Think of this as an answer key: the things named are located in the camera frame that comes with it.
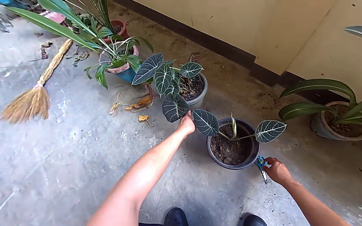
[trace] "forearm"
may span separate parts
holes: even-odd
[[[297,181],[286,182],[282,186],[294,198],[311,226],[349,226]]]
[[[175,131],[167,139],[148,150],[126,172],[111,190],[110,195],[120,194],[137,205],[158,182],[185,135]]]

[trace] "straw broom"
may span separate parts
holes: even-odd
[[[15,124],[17,122],[26,122],[38,114],[40,114],[43,119],[48,119],[50,100],[44,84],[51,77],[72,43],[72,39],[68,39],[62,44],[58,53],[48,65],[48,68],[40,76],[36,85],[33,86],[32,89],[17,96],[1,113],[1,120]]]

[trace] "shoe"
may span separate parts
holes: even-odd
[[[264,220],[257,215],[249,215],[244,220],[244,226],[267,226]]]
[[[188,226],[187,217],[180,208],[173,208],[164,218],[164,226]]]

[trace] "wall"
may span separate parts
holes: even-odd
[[[362,1],[134,1],[257,56],[276,74],[337,79],[362,100],[362,39],[343,30],[362,25]]]
[[[362,1],[337,1],[287,70],[342,81],[362,100],[362,38],[344,31],[351,25],[362,25]]]

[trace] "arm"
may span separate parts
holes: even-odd
[[[287,167],[277,158],[269,157],[265,161],[271,167],[264,166],[263,170],[291,194],[311,226],[349,226],[339,215],[295,181]]]
[[[140,206],[160,179],[183,139],[194,130],[191,112],[188,112],[173,134],[148,150],[129,168],[87,225],[138,225]]]

